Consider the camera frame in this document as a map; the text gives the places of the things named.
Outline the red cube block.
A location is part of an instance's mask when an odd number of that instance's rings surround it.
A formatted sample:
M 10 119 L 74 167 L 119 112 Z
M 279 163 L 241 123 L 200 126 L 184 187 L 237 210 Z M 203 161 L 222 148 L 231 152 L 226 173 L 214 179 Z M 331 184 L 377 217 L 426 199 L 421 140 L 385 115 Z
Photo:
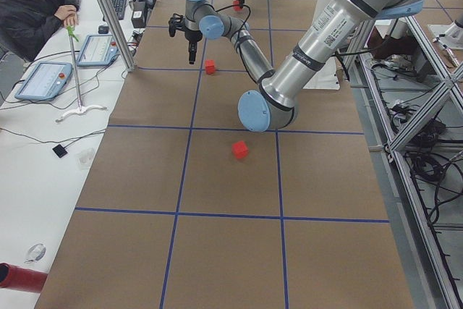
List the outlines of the red cube block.
M 242 10 L 241 4 L 238 0 L 233 1 L 233 9 L 235 12 L 239 12 Z
M 243 140 L 234 143 L 231 146 L 231 150 L 236 159 L 243 159 L 249 154 L 249 148 Z

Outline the red cube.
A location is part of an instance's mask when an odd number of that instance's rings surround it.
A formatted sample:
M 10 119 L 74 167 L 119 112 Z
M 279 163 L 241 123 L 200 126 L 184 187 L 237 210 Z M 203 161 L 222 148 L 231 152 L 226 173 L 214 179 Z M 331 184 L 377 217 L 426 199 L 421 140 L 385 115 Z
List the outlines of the red cube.
M 216 63 L 213 59 L 206 59 L 204 62 L 205 73 L 213 75 L 216 72 Z

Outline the black box with label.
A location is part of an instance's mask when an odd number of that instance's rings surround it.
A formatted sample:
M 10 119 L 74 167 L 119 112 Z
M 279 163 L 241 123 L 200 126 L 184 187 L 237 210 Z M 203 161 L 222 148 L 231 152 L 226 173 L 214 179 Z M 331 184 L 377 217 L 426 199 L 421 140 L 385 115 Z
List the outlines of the black box with label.
M 134 1 L 132 3 L 131 22 L 133 28 L 145 28 L 147 17 L 147 6 L 144 1 Z

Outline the black keyboard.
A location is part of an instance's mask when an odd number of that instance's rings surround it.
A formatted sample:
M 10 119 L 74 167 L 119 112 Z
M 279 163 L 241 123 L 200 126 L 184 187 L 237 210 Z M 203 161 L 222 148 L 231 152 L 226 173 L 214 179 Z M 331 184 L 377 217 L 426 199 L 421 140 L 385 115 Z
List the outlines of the black keyboard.
M 128 0 L 110 0 L 110 1 L 112 3 L 114 11 L 116 12 L 117 18 L 119 20 L 123 20 Z

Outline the blue teach pendant far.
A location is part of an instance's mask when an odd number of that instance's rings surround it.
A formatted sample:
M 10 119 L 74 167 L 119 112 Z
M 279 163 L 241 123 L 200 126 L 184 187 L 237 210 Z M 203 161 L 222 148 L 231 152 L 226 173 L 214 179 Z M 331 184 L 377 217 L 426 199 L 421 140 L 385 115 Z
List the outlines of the blue teach pendant far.
M 119 54 L 111 34 L 87 35 L 77 56 L 78 67 L 105 67 Z

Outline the blue teach pendant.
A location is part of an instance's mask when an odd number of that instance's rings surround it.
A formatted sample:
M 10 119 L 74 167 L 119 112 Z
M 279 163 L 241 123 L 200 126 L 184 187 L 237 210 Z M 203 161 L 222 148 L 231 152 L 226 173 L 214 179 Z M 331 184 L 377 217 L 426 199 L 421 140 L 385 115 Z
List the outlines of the blue teach pendant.
M 64 62 L 41 62 L 27 76 L 14 97 L 25 101 L 54 99 L 72 76 L 72 65 Z
M 77 56 L 78 67 L 105 67 L 119 54 L 111 34 L 87 35 Z

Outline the grabber stick tool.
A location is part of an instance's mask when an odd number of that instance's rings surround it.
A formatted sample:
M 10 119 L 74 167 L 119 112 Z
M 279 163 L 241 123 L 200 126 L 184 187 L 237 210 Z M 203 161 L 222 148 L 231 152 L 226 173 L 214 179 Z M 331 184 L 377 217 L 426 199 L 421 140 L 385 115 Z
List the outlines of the grabber stick tool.
M 80 89 L 79 69 L 77 67 L 77 59 L 76 59 L 76 51 L 75 51 L 75 41 L 78 41 L 78 39 L 77 39 L 77 36 L 74 34 L 73 26 L 67 25 L 66 30 L 67 30 L 68 37 L 69 37 L 69 47 L 71 49 L 73 76 L 74 76 L 75 88 L 76 88 L 76 94 L 77 94 L 77 107 L 75 109 L 70 109 L 64 112 L 58 119 L 55 120 L 56 123 L 61 123 L 70 116 L 74 116 L 74 115 L 82 116 L 91 110 L 99 110 L 99 111 L 107 110 L 106 106 L 100 106 L 96 104 L 85 106 L 83 104 L 82 94 L 81 94 L 81 89 Z

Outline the blue teach pendant near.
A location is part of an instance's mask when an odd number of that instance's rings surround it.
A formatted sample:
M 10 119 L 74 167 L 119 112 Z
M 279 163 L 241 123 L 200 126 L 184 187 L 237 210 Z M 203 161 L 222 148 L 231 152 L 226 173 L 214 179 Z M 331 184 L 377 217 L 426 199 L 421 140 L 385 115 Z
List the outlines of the blue teach pendant near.
M 14 97 L 25 101 L 54 99 L 72 76 L 72 65 L 64 62 L 41 62 L 27 76 Z

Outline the clear plastic cup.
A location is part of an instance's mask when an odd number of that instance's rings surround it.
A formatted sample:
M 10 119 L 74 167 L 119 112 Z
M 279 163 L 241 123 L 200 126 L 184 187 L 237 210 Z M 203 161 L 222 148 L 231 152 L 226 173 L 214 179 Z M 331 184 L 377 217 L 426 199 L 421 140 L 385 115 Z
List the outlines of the clear plastic cup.
M 89 169 L 95 158 L 95 149 L 94 148 L 87 148 L 85 150 L 80 151 L 76 154 L 77 159 L 77 166 L 81 169 Z

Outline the brown paper table mat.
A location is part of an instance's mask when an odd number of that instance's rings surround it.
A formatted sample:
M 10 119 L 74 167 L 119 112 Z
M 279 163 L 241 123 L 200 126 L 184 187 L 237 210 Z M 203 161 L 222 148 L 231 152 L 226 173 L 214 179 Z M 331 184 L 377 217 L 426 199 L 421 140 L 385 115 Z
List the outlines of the brown paper table mat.
M 190 66 L 169 36 L 184 4 L 157 1 L 37 307 L 412 308 L 349 84 L 248 132 L 228 40 Z

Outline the person in black jacket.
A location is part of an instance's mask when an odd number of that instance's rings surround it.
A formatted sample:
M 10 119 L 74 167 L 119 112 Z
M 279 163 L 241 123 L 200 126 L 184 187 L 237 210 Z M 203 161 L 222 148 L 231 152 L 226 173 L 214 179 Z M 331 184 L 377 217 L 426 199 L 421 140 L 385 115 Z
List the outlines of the person in black jacket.
M 33 61 L 61 27 L 78 24 L 80 0 L 1 0 L 1 30 Z

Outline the small black square pad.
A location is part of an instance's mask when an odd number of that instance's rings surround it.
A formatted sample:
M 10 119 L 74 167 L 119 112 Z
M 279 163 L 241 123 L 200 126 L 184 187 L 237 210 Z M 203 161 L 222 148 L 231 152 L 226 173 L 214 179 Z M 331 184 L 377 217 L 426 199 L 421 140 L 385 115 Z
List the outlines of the small black square pad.
M 68 154 L 67 149 L 61 144 L 54 146 L 52 148 L 52 151 L 56 154 L 58 158 L 63 158 L 65 155 Z

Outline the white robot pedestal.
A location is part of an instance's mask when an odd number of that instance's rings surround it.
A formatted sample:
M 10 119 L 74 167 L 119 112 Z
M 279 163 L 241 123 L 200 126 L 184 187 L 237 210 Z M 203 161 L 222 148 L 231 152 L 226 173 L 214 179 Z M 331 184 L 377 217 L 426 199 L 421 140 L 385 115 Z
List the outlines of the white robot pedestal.
M 317 0 L 313 15 L 313 23 L 315 23 L 315 20 L 328 5 L 329 1 L 330 0 Z M 304 86 L 304 89 L 338 90 L 339 81 L 336 76 L 336 59 L 333 57 L 329 58 L 322 70 L 311 78 Z

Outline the aluminium frame post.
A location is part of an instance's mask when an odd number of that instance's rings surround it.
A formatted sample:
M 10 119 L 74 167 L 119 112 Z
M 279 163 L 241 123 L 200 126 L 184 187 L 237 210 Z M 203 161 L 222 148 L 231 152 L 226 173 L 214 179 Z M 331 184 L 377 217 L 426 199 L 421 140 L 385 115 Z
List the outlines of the aluminium frame post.
M 120 56 L 125 64 L 126 70 L 132 72 L 135 69 L 135 61 L 132 53 L 128 48 L 126 38 L 124 36 L 121 25 L 113 8 L 111 0 L 97 0 L 98 5 L 106 19 L 110 32 L 116 41 L 116 46 L 119 49 Z

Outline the aluminium truss frame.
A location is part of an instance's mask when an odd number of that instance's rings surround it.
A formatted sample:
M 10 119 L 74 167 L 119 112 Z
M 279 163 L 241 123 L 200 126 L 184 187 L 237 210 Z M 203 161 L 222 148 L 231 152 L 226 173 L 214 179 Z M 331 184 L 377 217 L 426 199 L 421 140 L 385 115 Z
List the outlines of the aluminium truss frame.
M 462 306 L 462 29 L 426 9 L 363 22 L 340 51 L 430 272 L 430 307 Z

